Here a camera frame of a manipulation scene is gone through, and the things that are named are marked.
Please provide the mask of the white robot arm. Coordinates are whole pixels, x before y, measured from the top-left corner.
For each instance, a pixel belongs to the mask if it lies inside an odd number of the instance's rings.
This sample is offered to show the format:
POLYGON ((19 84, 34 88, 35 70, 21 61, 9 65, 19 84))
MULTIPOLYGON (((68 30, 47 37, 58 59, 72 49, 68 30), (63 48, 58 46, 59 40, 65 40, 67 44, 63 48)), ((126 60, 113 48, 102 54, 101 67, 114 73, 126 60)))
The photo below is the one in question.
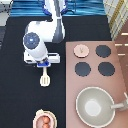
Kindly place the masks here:
POLYGON ((60 43, 65 38, 65 28, 61 11, 63 0, 46 0, 45 6, 52 13, 51 20, 31 21, 23 36, 24 61, 38 67, 50 67, 60 62, 58 53, 49 53, 46 43, 60 43))

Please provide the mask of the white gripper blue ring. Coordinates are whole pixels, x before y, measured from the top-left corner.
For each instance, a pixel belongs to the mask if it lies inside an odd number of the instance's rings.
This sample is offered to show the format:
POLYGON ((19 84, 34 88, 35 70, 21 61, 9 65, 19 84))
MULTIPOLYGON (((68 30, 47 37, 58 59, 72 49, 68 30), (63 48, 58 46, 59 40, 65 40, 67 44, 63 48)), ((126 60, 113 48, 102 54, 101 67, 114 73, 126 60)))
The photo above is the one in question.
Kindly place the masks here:
POLYGON ((58 53, 48 53, 45 58, 37 61, 27 51, 25 51, 24 62, 30 65, 35 65, 38 68, 50 67, 54 63, 60 63, 60 55, 58 53))

